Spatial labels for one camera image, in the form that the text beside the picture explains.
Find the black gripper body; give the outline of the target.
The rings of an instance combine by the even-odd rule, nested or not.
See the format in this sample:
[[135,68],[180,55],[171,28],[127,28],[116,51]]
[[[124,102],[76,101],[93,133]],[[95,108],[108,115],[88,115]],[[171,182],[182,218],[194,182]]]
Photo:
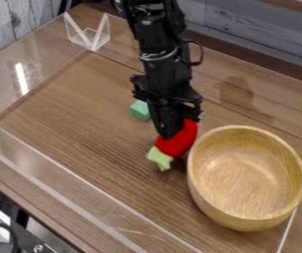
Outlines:
[[199,122],[202,114],[202,95],[191,86],[192,67],[202,60],[191,60],[188,48],[143,51],[140,61],[144,64],[144,74],[131,77],[135,85],[135,97],[144,102],[184,105],[184,118]]

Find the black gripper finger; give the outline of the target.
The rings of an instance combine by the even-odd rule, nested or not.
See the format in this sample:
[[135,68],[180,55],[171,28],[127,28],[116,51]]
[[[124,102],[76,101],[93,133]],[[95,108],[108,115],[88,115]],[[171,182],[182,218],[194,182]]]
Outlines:
[[151,120],[159,135],[164,139],[174,138],[183,130],[184,125],[184,105],[164,105],[155,101],[148,101],[151,110]]

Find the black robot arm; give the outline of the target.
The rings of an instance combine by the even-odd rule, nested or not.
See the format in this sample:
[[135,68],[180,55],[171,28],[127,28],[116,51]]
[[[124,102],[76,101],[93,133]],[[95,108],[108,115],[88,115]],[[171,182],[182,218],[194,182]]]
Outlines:
[[176,0],[120,0],[119,7],[139,43],[146,71],[131,77],[134,94],[150,106],[159,135],[171,139],[183,130],[186,119],[200,121],[203,98],[191,80],[204,54],[192,60],[190,45],[202,45],[182,35],[184,13]]

